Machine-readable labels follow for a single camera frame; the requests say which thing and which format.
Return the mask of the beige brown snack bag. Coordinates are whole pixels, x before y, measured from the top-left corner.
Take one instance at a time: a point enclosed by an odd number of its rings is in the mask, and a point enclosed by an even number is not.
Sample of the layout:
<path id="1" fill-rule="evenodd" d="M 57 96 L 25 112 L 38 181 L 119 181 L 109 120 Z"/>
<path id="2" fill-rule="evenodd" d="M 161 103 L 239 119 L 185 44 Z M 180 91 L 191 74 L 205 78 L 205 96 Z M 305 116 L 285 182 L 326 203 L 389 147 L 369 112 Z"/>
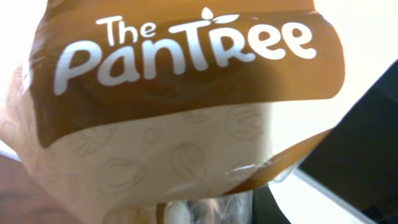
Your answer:
<path id="1" fill-rule="evenodd" d="M 86 223 L 268 184 L 344 80 L 313 1 L 1 2 L 1 139 Z"/>

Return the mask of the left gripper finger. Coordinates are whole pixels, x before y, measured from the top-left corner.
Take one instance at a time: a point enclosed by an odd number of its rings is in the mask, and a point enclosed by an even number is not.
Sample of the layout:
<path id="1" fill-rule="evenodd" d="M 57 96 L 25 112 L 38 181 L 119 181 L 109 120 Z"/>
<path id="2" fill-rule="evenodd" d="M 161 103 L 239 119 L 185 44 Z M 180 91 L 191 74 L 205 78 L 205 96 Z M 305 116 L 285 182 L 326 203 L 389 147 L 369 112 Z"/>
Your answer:
<path id="1" fill-rule="evenodd" d="M 397 224 L 397 64 L 297 169 L 363 223 Z"/>

